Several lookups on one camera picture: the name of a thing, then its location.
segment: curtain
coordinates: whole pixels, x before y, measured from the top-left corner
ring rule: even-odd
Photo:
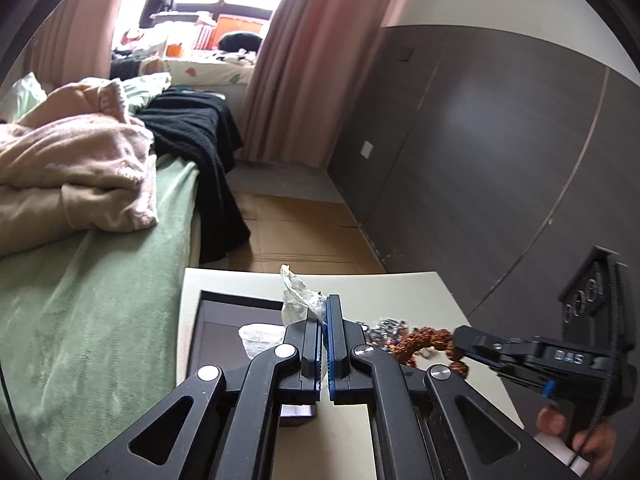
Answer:
[[[328,164],[388,3],[281,1],[242,107],[242,158]]]
[[[88,76],[108,78],[120,2],[63,0],[28,44],[28,71],[54,87]]]

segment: dark wood paneling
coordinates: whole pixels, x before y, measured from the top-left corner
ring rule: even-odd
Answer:
[[[604,67],[527,36],[447,28],[417,123],[364,227],[386,270],[436,270],[466,313],[556,200]]]
[[[640,88],[611,71],[593,139],[563,202],[542,236],[470,316],[471,323],[503,336],[560,337],[561,306],[556,295],[591,246],[621,254],[630,267],[636,312],[640,301]],[[640,316],[636,314],[636,323]],[[630,355],[640,367],[640,352]],[[532,407],[510,390],[518,412]],[[617,461],[640,426],[640,395],[613,418]]]
[[[378,57],[335,147],[329,175],[365,222],[406,135],[447,36],[446,27],[382,29]],[[365,140],[369,159],[360,155]]]

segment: silver screw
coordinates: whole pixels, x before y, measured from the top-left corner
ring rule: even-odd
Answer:
[[[278,345],[276,346],[276,355],[281,358],[291,357],[296,353],[296,347],[290,344]]]
[[[373,346],[370,345],[358,345],[353,349],[353,353],[358,357],[371,357],[375,352]]]
[[[439,381],[446,381],[451,377],[451,370],[449,370],[449,367],[446,367],[445,365],[433,365],[429,368],[429,373],[431,374],[431,377]]]
[[[213,379],[217,379],[220,374],[218,367],[213,365],[203,366],[200,370],[198,370],[198,377],[203,381],[212,381]]]

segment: green bedsheet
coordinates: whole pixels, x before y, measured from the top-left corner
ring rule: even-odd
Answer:
[[[87,231],[0,259],[0,362],[44,480],[65,478],[174,387],[197,174],[158,160],[152,229]]]

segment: white table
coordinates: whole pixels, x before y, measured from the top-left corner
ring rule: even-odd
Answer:
[[[345,319],[374,325],[384,317],[393,317],[406,320],[410,326],[448,330],[468,324],[436,272],[301,278],[306,286],[325,295],[339,294]],[[281,301],[284,284],[279,274],[186,269],[178,326],[177,383],[185,378],[201,290]],[[500,379],[486,366],[465,361],[469,366],[469,384],[522,427]],[[436,352],[426,362],[427,365],[436,363],[447,364],[443,352]],[[304,426],[278,430],[272,478],[352,480],[375,477],[366,407],[334,406],[324,382],[318,416]]]

